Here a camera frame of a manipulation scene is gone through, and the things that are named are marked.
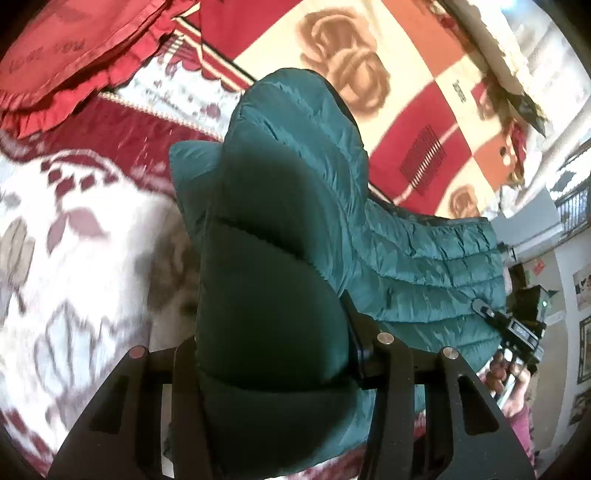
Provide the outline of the person's right hand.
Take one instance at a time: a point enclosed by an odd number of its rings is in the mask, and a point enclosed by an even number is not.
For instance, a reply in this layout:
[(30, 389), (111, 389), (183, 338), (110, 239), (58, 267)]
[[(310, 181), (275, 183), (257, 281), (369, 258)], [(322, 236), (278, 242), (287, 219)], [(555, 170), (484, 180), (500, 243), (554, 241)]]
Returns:
[(506, 418), (514, 417), (524, 409), (531, 373), (524, 365), (506, 360), (502, 350), (493, 356), (484, 382), (491, 392), (505, 399), (500, 409)]

